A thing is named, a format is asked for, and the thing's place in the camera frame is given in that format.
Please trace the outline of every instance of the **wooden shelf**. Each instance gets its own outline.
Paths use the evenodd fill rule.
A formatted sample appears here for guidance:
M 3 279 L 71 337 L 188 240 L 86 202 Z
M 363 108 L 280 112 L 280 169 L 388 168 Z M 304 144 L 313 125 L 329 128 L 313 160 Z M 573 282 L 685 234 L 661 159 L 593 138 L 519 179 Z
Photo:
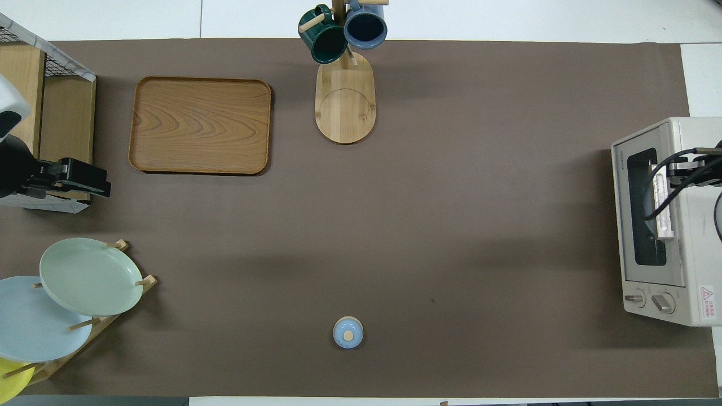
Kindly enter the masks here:
M 92 163 L 95 124 L 95 82 L 81 77 L 48 77 L 43 89 L 40 159 L 71 157 Z M 54 196 L 90 200 L 82 192 L 53 192 Z

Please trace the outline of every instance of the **light blue plate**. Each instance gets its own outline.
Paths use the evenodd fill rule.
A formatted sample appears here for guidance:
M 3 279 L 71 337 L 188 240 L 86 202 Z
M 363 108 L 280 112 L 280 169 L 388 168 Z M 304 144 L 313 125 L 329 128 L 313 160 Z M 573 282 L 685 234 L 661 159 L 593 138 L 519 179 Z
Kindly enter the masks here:
M 143 294 L 138 267 L 120 250 L 90 238 L 58 241 L 40 258 L 40 278 L 54 301 L 85 316 L 112 316 Z
M 356 348 L 363 340 L 363 325 L 355 317 L 345 316 L 334 326 L 334 341 L 341 348 Z
M 36 276 L 0 280 L 0 357 L 28 363 L 62 358 L 80 348 L 92 326 L 66 329 L 88 320 L 60 307 L 43 289 L 33 289 Z

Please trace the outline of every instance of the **brown tabletop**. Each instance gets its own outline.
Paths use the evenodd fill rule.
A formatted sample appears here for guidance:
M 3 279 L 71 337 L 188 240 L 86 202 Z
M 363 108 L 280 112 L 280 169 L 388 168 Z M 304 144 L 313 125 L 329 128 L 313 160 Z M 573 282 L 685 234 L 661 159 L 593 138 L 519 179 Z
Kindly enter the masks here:
M 125 238 L 160 281 L 25 394 L 713 397 L 710 329 L 622 309 L 609 145 L 686 116 L 679 46 L 388 41 L 364 52 L 378 117 L 316 128 L 300 40 L 58 43 L 99 76 L 77 215 L 2 207 L 0 276 L 72 236 Z M 143 77 L 261 79 L 260 176 L 128 162 Z M 366 331 L 340 350 L 331 328 Z

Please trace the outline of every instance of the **plate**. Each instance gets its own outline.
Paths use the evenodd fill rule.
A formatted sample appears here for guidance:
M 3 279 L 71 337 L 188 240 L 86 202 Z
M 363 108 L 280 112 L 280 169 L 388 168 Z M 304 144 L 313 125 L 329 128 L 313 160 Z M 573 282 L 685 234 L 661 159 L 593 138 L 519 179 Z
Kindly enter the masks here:
M 112 316 L 135 306 L 143 279 L 132 259 L 102 241 L 69 238 L 40 258 L 40 278 L 49 296 L 85 316 Z
M 62 358 L 80 348 L 91 326 L 67 327 L 88 320 L 59 306 L 43 289 L 33 289 L 36 276 L 0 280 L 0 357 L 26 363 Z
M 0 358 L 0 405 L 19 394 L 30 382 L 35 368 L 30 368 L 9 378 L 2 378 L 3 374 L 15 371 L 25 364 Z

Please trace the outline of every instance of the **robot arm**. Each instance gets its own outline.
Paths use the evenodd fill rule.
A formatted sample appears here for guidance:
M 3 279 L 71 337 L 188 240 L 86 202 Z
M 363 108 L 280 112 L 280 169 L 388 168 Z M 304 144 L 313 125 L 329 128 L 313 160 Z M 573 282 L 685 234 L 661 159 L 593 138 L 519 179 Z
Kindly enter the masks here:
M 65 157 L 58 162 L 38 160 L 27 145 L 9 134 L 30 114 L 15 87 L 0 75 L 0 198 L 24 194 L 42 199 L 47 191 L 83 191 L 110 196 L 104 169 Z

